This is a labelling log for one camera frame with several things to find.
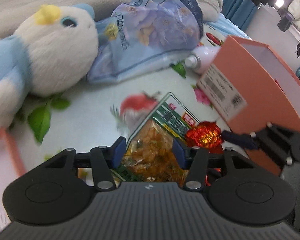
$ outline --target blue plastic bag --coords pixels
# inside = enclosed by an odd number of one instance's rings
[[[203,35],[196,0],[132,0],[96,23],[99,52],[86,80],[114,83],[183,60]]]

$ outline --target barcode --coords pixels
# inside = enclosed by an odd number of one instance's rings
[[[242,97],[240,95],[235,95],[231,100],[234,108],[237,108],[242,103]]]
[[[212,89],[213,92],[217,95],[217,97],[221,100],[221,102],[225,99],[224,94],[220,91],[220,89],[212,82],[209,77],[205,77],[204,81],[206,84]]]

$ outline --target box label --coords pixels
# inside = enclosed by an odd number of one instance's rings
[[[243,96],[214,64],[200,78],[198,86],[226,121],[234,118],[248,105]]]

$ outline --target blue plush body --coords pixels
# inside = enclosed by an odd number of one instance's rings
[[[20,106],[30,91],[30,60],[20,38],[12,35],[0,40],[0,81],[8,79],[20,95]]]

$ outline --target pink flower print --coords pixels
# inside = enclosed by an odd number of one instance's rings
[[[204,105],[210,105],[211,102],[209,98],[206,96],[206,94],[199,88],[195,87],[193,88],[197,102],[203,103]]]

